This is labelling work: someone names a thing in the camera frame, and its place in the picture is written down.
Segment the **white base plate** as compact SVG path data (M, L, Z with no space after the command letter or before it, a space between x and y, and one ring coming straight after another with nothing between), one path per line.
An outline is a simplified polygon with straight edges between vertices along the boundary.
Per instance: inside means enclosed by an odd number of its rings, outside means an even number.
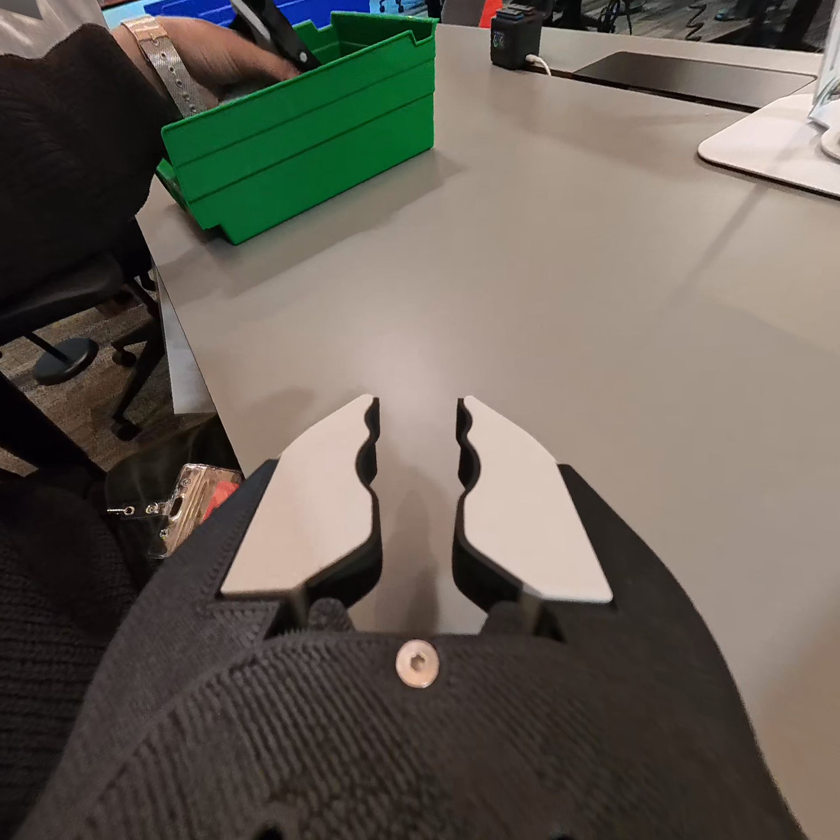
M703 140L697 153L710 165L838 198L838 157L826 151L811 109L810 94L778 99Z

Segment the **woven wristwatch band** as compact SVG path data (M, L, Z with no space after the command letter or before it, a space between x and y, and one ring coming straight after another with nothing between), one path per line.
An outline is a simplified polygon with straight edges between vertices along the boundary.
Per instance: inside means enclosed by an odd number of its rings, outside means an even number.
M119 28L131 36L143 65L161 83L183 119L205 112L216 103L186 68L172 38L155 17L127 19Z

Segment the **blue plastic bin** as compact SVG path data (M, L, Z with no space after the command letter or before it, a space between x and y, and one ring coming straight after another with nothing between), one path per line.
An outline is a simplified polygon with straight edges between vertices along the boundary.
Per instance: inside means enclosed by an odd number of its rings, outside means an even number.
M229 1L144 2L143 10L155 17L196 18L222 26L229 26L236 16Z

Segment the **black office chair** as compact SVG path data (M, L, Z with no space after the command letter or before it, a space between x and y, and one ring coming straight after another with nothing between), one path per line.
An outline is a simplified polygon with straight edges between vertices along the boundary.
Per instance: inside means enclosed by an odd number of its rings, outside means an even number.
M139 255L107 252L52 276L22 296L2 302L2 345L26 339L41 349L34 378L45 386L63 384L86 370L95 361L99 347L94 340L83 338L52 344L37 334L38 329L95 308L125 287L145 306L150 315L148 323L112 343L112 361L132 370L111 414L112 431L123 442L140 433L140 427L125 413L165 353L160 305L140 281L151 268L151 257L145 248Z

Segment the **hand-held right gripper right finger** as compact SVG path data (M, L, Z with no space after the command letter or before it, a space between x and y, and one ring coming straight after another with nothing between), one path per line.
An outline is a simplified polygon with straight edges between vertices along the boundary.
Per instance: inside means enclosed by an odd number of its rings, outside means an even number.
M484 614L524 602L609 606L614 593L561 466L528 431L473 395L456 407L455 585Z

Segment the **clear ID badge holder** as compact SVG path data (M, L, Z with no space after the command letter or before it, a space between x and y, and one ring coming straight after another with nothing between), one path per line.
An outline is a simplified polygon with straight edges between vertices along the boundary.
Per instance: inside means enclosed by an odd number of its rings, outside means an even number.
M130 524L146 556L163 560L177 551L243 481L243 474L236 469L186 464L168 497L110 505L106 511L119 522Z

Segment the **black charger box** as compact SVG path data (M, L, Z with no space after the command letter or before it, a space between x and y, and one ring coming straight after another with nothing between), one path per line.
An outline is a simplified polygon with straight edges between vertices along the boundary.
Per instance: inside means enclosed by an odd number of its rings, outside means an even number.
M490 21L490 62L505 70L521 70L537 55L543 12L521 3L503 4Z

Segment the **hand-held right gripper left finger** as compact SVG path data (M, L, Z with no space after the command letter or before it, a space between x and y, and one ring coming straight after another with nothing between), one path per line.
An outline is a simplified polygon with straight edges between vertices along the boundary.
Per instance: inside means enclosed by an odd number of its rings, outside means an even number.
M274 601L301 626L315 602L362 601L382 575L377 474L380 401L362 394L273 461L219 588L228 602Z

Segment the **person's left hand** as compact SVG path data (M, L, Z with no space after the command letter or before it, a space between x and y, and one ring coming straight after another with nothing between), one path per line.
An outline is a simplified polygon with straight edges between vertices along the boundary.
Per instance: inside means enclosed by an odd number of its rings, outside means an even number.
M299 70L237 32L189 17L157 17L182 62L214 107L237 91L254 91L288 81Z

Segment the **green plastic bin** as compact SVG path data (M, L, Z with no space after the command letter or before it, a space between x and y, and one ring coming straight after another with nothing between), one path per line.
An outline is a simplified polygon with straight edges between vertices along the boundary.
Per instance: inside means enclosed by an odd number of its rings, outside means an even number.
M165 126L158 180L240 245L434 146L437 20L294 25L301 74Z

